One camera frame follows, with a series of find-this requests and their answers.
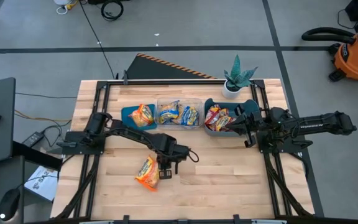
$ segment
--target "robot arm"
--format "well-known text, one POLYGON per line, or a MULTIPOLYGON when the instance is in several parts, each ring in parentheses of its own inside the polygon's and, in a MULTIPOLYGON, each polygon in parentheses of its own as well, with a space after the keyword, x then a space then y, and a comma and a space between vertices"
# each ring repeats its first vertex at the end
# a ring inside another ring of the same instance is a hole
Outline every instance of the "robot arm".
MULTIPOLYGON (((278 143, 296 136, 325 132, 349 135, 357 129, 348 115, 338 111, 319 116, 295 118, 288 110, 274 107, 267 112, 267 117, 263 118, 261 111, 254 111, 246 115, 244 109, 239 105, 236 108, 236 114, 239 115, 237 119, 226 127, 239 135, 246 134, 248 137, 246 147, 252 147, 256 144, 252 132, 258 131, 268 132, 266 136, 267 144, 276 146, 278 143)), ((302 148, 310 144, 310 141, 305 141, 302 148)))
POLYGON ((272 108, 269 115, 270 117, 266 122, 270 123, 270 125, 277 127, 282 131, 292 131, 295 129, 296 135, 325 132, 349 135, 357 129, 352 124, 351 118, 347 114, 338 111, 297 119, 294 118, 288 110, 272 108))
MULTIPOLYGON (((196 155, 189 147, 178 145, 177 140, 172 136, 163 133, 151 134, 128 127, 122 121, 113 119, 108 113, 93 113, 84 132, 86 137, 81 142, 89 147, 94 147, 94 144, 97 144, 94 139, 100 136, 104 138, 121 136, 146 145, 157 154, 161 179, 172 178, 172 172, 169 170, 172 162, 175 163, 175 173, 178 174, 179 162, 190 157, 190 152, 196 155)), ((197 160, 193 160, 191 157, 190 159, 193 162, 198 162, 198 156, 196 155, 196 157, 197 160)))

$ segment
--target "concrete floor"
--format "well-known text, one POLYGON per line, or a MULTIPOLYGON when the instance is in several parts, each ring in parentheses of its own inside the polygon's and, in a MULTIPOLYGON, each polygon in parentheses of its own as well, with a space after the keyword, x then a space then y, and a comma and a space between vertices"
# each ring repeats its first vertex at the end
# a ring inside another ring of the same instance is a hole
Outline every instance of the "concrete floor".
MULTIPOLYGON (((358 82, 329 83, 327 74, 333 66, 326 52, 284 51, 283 63, 276 54, 281 54, 278 44, 281 47, 330 44, 303 42, 300 35, 315 27, 340 28, 336 24, 336 13, 349 1, 231 0, 223 4, 218 0, 131 0, 123 2, 124 15, 115 22, 103 20, 96 6, 84 8, 104 47, 155 47, 156 44, 160 47, 271 47, 270 50, 142 53, 220 78, 239 54, 243 68, 259 66, 255 78, 289 78, 287 93, 292 89, 300 116, 339 110, 349 114, 358 127, 358 82), (276 43, 265 13, 267 3, 277 32, 276 43)), ((18 53, 0 54, 0 79, 15 77, 17 91, 76 96, 81 80, 111 78, 100 52, 42 53, 45 49, 99 47, 79 5, 60 16, 55 12, 57 5, 53 1, 0 0, 1 3, 0 49, 18 49, 18 53), (40 53, 26 53, 25 49, 37 49, 40 53)), ((341 21, 352 25, 346 14, 341 15, 341 21)), ((136 49, 131 52, 111 50, 106 55, 114 72, 122 73, 136 53, 139 53, 136 49)), ((74 105, 73 99, 17 96, 16 100, 16 109, 25 114, 55 119, 70 119, 74 105)), ((14 139, 23 141, 48 125, 48 122, 17 118, 14 139)), ((346 137, 317 134, 307 138, 314 141, 309 152, 324 215, 358 219, 358 130, 346 137)), ((35 166, 29 164, 27 175, 34 169, 35 166)), ((26 195, 26 204, 27 222, 48 218, 50 203, 26 195)))

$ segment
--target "orange vacuum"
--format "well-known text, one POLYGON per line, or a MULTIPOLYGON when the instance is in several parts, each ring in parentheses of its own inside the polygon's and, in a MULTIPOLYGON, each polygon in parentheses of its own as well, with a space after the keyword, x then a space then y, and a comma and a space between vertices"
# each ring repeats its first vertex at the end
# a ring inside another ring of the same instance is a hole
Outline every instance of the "orange vacuum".
POLYGON ((358 33, 355 35, 346 30, 321 27, 305 32, 302 39, 342 42, 343 44, 333 44, 328 48, 328 52, 334 56, 336 67, 336 70, 329 74, 329 79, 332 82, 338 82, 344 77, 358 80, 358 33))

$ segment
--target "clear plastic container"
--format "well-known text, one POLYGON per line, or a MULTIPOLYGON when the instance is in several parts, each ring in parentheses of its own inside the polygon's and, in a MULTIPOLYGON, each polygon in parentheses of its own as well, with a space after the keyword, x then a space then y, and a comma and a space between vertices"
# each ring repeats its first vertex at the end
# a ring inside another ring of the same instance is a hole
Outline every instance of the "clear plastic container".
POLYGON ((159 98, 157 99, 157 106, 155 107, 154 119, 159 128, 167 128, 167 129, 196 129, 201 127, 204 124, 204 106, 203 102, 198 98, 159 98), (160 124, 160 113, 161 107, 163 105, 168 105, 174 101, 179 100, 179 105, 193 106, 196 108, 198 112, 198 119, 196 125, 180 125, 175 124, 173 122, 168 122, 165 124, 160 124))

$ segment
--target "wooden tabletop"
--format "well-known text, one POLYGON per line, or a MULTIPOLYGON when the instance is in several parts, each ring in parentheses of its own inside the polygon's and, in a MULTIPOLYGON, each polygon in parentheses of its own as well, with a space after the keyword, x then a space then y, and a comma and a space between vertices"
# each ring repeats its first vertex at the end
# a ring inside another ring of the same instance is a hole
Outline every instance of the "wooden tabletop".
MULTIPOLYGON (((92 112, 96 82, 81 82, 72 131, 85 128, 92 112)), ((287 108, 280 80, 266 79, 265 84, 270 107, 287 108)), ((215 102, 252 99, 250 88, 244 88, 235 100, 225 99, 221 91, 222 85, 113 86, 108 113, 120 119, 121 108, 156 103, 160 97, 199 98, 203 101, 212 98, 215 102)), ((122 220, 124 215, 130 215, 131 220, 232 219, 234 214, 241 218, 274 217, 263 155, 257 146, 246 149, 244 137, 211 137, 203 128, 186 131, 157 128, 150 132, 164 132, 175 137, 178 144, 197 152, 199 163, 189 159, 181 162, 179 174, 170 180, 161 180, 157 192, 151 192, 134 177, 153 152, 122 137, 107 138, 106 150, 99 163, 92 220, 122 220)), ((288 154, 281 154, 281 158, 288 188, 302 206, 313 213, 302 163, 288 154)), ((63 166, 51 217, 58 215, 76 192, 82 161, 83 156, 75 156, 63 166)), ((281 193, 277 192, 283 213, 281 193)), ((83 199, 81 214, 85 214, 86 198, 83 199)))

